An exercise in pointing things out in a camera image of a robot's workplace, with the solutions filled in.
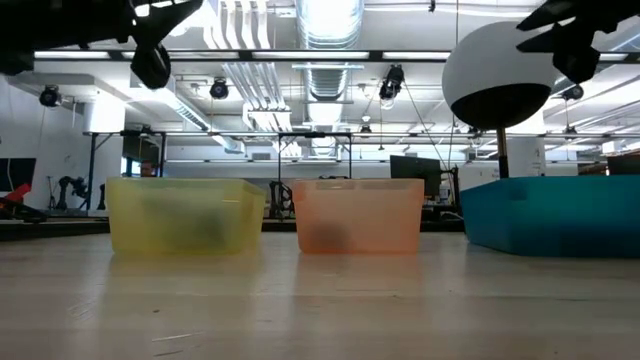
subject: ceiling light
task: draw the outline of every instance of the ceiling light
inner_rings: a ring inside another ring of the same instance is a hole
[[[176,131],[176,132],[168,132],[167,136],[175,136],[175,137],[203,137],[207,136],[206,133],[202,132],[191,132],[191,131]]]
[[[353,64],[293,64],[294,70],[364,70],[363,65]]]
[[[35,57],[38,60],[46,59],[109,59],[106,51],[36,51]]]
[[[382,53],[382,58],[387,60],[447,60],[451,55],[449,51],[393,51]]]
[[[600,55],[600,61],[622,61],[627,58],[629,54],[621,53],[603,53]]]
[[[136,6],[136,9],[135,9],[136,16],[138,16],[138,17],[147,17],[147,16],[149,16],[150,10],[151,10],[151,6],[149,6],[149,4]]]
[[[444,12],[449,14],[458,13],[465,16],[478,16],[478,17],[495,17],[495,18],[525,18],[531,15],[530,11],[482,11],[482,10],[465,10],[465,9],[445,9],[439,7],[438,12]]]
[[[367,59],[367,51],[257,51],[256,59]]]
[[[237,59],[240,56],[235,51],[169,51],[172,60],[198,59]]]

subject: yellow plastic bin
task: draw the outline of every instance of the yellow plastic bin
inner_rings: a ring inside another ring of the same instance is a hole
[[[298,180],[293,199],[304,253],[418,251],[423,180]]]
[[[110,178],[117,254],[234,254],[254,248],[265,193],[239,179]]]

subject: security camera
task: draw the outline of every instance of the security camera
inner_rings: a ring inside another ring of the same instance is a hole
[[[40,104],[50,108],[62,105],[62,95],[60,95],[57,85],[45,86],[44,91],[40,94]]]
[[[211,97],[216,100],[224,100],[229,96],[229,88],[227,87],[227,79],[215,78],[213,80],[213,86],[209,90]]]
[[[371,134],[373,133],[373,131],[371,131],[371,126],[368,124],[362,125],[362,127],[360,128],[360,132],[364,133],[364,134]]]
[[[386,79],[380,87],[380,100],[393,100],[402,90],[404,71],[402,65],[391,65]]]
[[[560,95],[565,101],[580,100],[584,96],[584,89],[580,85],[576,85],[562,92]]]

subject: orange plastic bin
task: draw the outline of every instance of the orange plastic bin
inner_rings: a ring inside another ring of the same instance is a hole
[[[293,199],[304,253],[418,251],[423,180],[297,180]]]

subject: computer monitor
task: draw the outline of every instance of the computer monitor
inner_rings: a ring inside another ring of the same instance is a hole
[[[440,196],[440,161],[409,156],[391,156],[391,178],[423,179],[425,196]]]
[[[609,175],[639,175],[640,155],[622,155],[607,158]]]

